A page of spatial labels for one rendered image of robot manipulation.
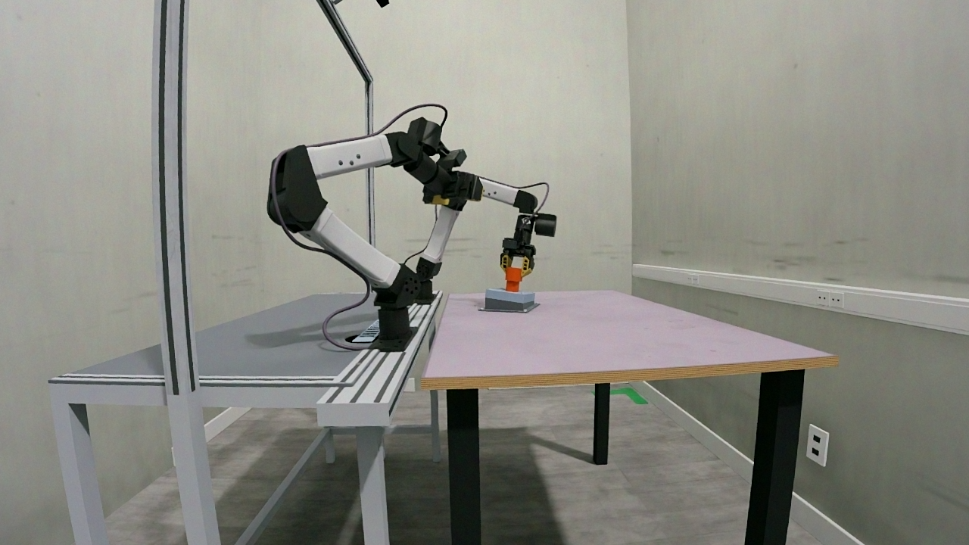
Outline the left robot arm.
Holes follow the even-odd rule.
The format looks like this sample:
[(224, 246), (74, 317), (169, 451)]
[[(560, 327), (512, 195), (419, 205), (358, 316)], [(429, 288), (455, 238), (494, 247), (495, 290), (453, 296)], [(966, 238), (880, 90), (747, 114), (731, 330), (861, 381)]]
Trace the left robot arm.
[[(519, 213), (531, 215), (535, 213), (535, 208), (537, 208), (537, 198), (535, 195), (532, 195), (527, 191), (505, 186), (503, 184), (488, 182), (485, 179), (480, 180), (482, 187), (484, 187), (482, 197), (495, 201), (502, 201), (504, 204), (509, 204), (510, 206), (519, 208)], [(449, 204), (441, 204), (438, 220), (432, 233), (432, 238), (430, 238), (430, 241), (427, 244), (425, 253), (423, 253), (423, 256), (419, 258), (419, 261), (416, 264), (416, 275), (419, 277), (419, 279), (421, 279), (421, 292), (418, 294), (418, 296), (416, 296), (413, 304), (418, 304), (418, 306), (431, 306), (434, 299), (437, 297), (436, 294), (433, 294), (432, 292), (432, 281), (430, 279), (433, 279), (433, 276), (436, 276), (439, 273), (442, 265), (441, 261), (443, 258), (443, 253), (445, 251), (447, 241), (449, 241), (451, 229), (453, 228), (454, 223), (456, 223), (458, 214), (460, 214), (460, 211), (463, 211), (466, 203), (467, 200), (463, 199), (449, 199)], [(518, 222), (516, 222), (515, 231), (519, 231), (522, 224), (531, 216), (525, 214), (518, 215)], [(537, 213), (536, 215), (524, 225), (522, 231), (518, 232), (518, 235), (516, 235), (515, 238), (504, 238), (502, 248), (516, 249), (519, 248), (519, 245), (527, 244), (527, 241), (523, 237), (525, 232), (530, 232), (532, 234), (534, 224), (536, 235), (542, 235), (542, 237), (555, 237), (557, 216), (547, 213)]]

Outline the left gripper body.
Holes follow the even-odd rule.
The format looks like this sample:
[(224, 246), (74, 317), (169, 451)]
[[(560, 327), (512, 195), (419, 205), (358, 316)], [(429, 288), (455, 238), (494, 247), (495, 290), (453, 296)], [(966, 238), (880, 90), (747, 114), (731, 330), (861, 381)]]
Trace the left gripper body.
[(511, 261), (513, 261), (514, 257), (526, 256), (529, 259), (528, 268), (531, 268), (531, 270), (533, 270), (535, 266), (534, 255), (536, 254), (536, 248), (535, 248), (535, 245), (530, 244), (531, 243), (530, 232), (525, 232), (525, 235), (523, 238), (527, 241), (527, 244), (519, 245), (519, 248), (516, 248), (516, 249), (504, 248), (504, 251), (503, 251), (504, 253), (500, 253), (500, 265), (502, 265), (502, 257), (504, 257), (504, 255), (508, 255), (509, 258), (511, 258)]

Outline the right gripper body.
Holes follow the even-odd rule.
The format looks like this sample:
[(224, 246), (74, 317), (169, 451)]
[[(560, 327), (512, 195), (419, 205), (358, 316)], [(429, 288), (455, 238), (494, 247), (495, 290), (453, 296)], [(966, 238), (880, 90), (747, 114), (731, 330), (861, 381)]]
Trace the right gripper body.
[(422, 201), (425, 204), (430, 204), (433, 202), (435, 195), (440, 195), (443, 200), (463, 199), (480, 201), (482, 194), (480, 177), (466, 175), (463, 182), (463, 179), (458, 176), (461, 176), (460, 170), (451, 170), (451, 173), (448, 173), (437, 164), (434, 176), (430, 180), (427, 180), (427, 182), (421, 182), (425, 184), (422, 190)]

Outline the light blue square plate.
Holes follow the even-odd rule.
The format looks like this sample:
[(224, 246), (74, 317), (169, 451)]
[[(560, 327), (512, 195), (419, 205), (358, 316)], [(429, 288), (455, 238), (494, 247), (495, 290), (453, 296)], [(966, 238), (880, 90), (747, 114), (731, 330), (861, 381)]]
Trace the light blue square plate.
[(527, 303), (527, 301), (535, 301), (535, 293), (522, 292), (522, 291), (506, 292), (505, 288), (494, 288), (491, 290), (487, 289), (487, 292), (485, 292), (485, 297), (487, 297), (488, 299), (498, 299), (503, 301), (518, 301), (518, 303)]

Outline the white slotted rail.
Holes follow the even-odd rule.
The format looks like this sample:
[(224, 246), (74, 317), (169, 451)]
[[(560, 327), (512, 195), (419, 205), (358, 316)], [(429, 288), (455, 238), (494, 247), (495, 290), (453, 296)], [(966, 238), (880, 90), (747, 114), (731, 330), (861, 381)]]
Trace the white slotted rail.
[(390, 425), (432, 327), (443, 291), (431, 306), (416, 306), (410, 325), (419, 331), (404, 352), (380, 353), (353, 387), (330, 388), (317, 401), (318, 425)]

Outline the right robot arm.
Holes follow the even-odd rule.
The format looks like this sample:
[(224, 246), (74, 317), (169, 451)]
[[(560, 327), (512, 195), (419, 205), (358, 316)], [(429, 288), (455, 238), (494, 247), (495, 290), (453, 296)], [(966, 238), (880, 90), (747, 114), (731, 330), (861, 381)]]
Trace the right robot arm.
[[(298, 145), (278, 164), (276, 195), (288, 230), (293, 234), (299, 232), (348, 263), (366, 277), (377, 293), (373, 303), (381, 307), (379, 333), (368, 350), (380, 350), (380, 353), (407, 350), (419, 331), (418, 325), (410, 325), (408, 306), (413, 305), (421, 292), (421, 279), (405, 263), (385, 257), (339, 220), (327, 207), (328, 201), (322, 197), (317, 180), (380, 164), (383, 165), (376, 168), (403, 166), (418, 182), (430, 180), (437, 164), (451, 173), (453, 168), (463, 165), (467, 155), (464, 149), (449, 151), (443, 144), (439, 145), (441, 133), (438, 123), (420, 117), (410, 121), (407, 133), (385, 133), (312, 148)], [(430, 156), (436, 154), (440, 158), (435, 163)]]

